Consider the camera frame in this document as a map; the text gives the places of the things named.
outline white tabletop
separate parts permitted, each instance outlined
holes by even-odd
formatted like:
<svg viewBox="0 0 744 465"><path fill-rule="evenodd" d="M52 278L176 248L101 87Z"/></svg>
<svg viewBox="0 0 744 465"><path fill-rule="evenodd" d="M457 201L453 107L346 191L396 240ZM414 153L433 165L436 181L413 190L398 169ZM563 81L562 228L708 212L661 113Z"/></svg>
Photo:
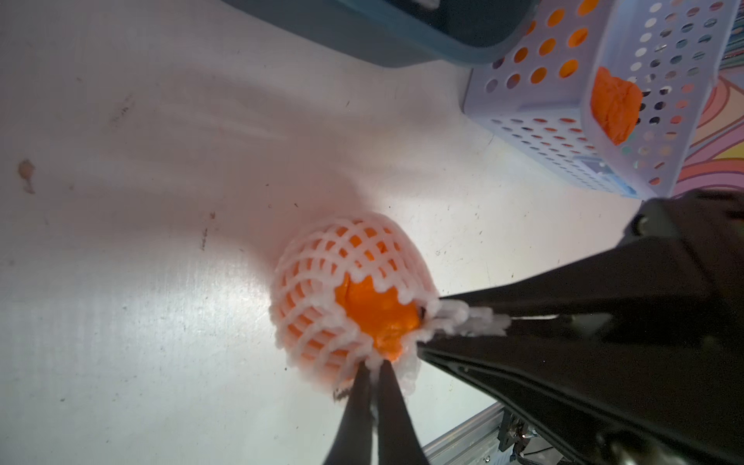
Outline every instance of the white tabletop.
<svg viewBox="0 0 744 465"><path fill-rule="evenodd" d="M267 315L297 227L387 214L448 295L610 248L638 208L462 115L466 69L219 0L6 0L0 57L3 464L319 464L342 404ZM428 443L491 402L424 366L408 407Z"/></svg>

